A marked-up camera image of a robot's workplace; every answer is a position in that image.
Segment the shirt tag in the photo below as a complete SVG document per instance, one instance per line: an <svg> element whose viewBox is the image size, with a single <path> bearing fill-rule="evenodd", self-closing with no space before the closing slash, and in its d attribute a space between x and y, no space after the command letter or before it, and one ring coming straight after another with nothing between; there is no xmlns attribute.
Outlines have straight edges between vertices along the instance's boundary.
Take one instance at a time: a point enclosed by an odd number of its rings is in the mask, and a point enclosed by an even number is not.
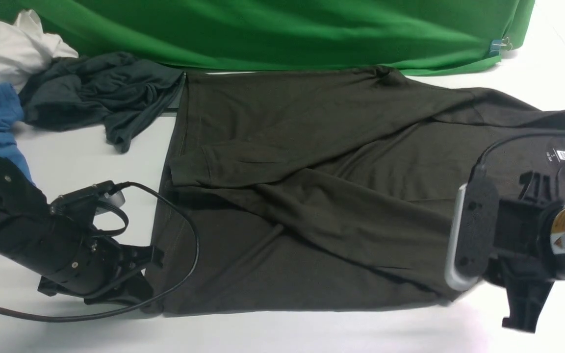
<svg viewBox="0 0 565 353"><path fill-rule="evenodd" d="M565 161L565 151L555 150L555 154L558 156L559 160Z"/></svg>

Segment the green backdrop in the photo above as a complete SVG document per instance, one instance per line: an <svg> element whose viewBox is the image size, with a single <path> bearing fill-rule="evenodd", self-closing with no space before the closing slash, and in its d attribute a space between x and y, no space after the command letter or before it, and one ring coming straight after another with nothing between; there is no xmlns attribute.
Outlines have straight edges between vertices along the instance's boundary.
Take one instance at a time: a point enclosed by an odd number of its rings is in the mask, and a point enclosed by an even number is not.
<svg viewBox="0 0 565 353"><path fill-rule="evenodd" d="M0 0L40 14L82 54L125 50L220 70L386 64L406 74L487 69L492 40L522 45L535 0Z"/></svg>

